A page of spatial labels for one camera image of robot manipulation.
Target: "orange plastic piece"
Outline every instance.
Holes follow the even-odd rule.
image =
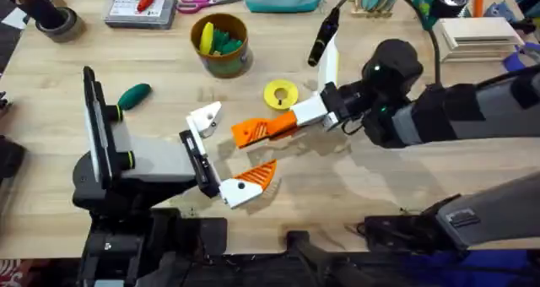
[[[296,128],[296,116],[292,111],[288,111],[274,120],[253,118],[234,125],[231,130],[236,146],[244,148],[266,138],[289,136]]]
[[[474,0],[474,17],[479,18],[483,16],[483,0]]]
[[[270,182],[272,181],[273,174],[276,172],[276,160],[270,160],[267,163],[258,165],[255,168],[246,171],[238,176],[235,176],[235,179],[253,182],[262,187],[264,191]]]

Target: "cup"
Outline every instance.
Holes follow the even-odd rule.
[[[242,41],[241,47],[227,55],[205,55],[199,51],[204,25],[211,22],[215,29],[229,32],[230,38]],[[248,69],[250,52],[247,45],[247,29],[242,20],[230,14],[210,14],[199,19],[192,27],[192,44],[204,67],[215,77],[233,78]]]

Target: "plastic container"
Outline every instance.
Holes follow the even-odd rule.
[[[227,55],[205,55],[199,51],[199,42],[203,33],[204,25],[213,23],[215,29],[229,32],[231,38],[242,41],[241,47]],[[215,77],[233,78],[242,75],[251,61],[251,53],[248,48],[247,28],[244,23],[230,14],[210,14],[199,19],[192,27],[192,45],[195,52],[201,58],[204,67]]]

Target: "wooden desk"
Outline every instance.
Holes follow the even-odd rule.
[[[172,30],[113,30],[101,20],[105,0],[66,0],[88,31],[78,41],[58,45],[29,26],[0,82],[16,107],[2,121],[1,133],[28,150],[24,167],[4,193],[0,258],[79,257],[90,217],[72,203],[72,169],[87,151],[81,71],[91,66],[111,104],[129,87],[148,83],[151,97],[126,112],[130,131],[140,136],[179,140],[189,111],[220,100],[224,120],[205,145],[223,178],[264,160],[278,159],[273,185],[236,210],[193,188],[164,206],[191,216],[229,220],[230,253],[279,252],[285,231],[307,229],[319,246],[362,251],[364,241],[344,228],[370,214],[396,214],[400,207],[422,210],[455,193],[473,193],[537,171],[540,139],[493,139],[436,143],[407,149],[381,149],[362,133],[313,132],[304,138],[235,148],[230,126],[278,113],[262,101],[272,79],[297,83],[300,99],[310,96],[316,69],[307,65],[321,21],[338,0],[326,0],[309,14],[251,14],[244,3],[177,15]],[[485,0],[486,3],[502,0]],[[506,0],[518,17],[513,0]],[[244,20],[254,64],[237,79],[211,77],[189,41],[203,15],[225,11]],[[390,19],[357,19],[342,11],[337,46],[339,82],[359,77],[360,69],[384,39],[401,38],[417,49],[424,75],[418,95],[433,81],[433,50],[413,11],[398,1]],[[445,64],[443,81],[452,85],[491,78],[499,63]],[[484,247],[539,247],[539,240],[505,241]]]

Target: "scissors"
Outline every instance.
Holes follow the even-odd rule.
[[[194,14],[214,5],[236,3],[242,0],[180,0],[176,9],[183,14]]]

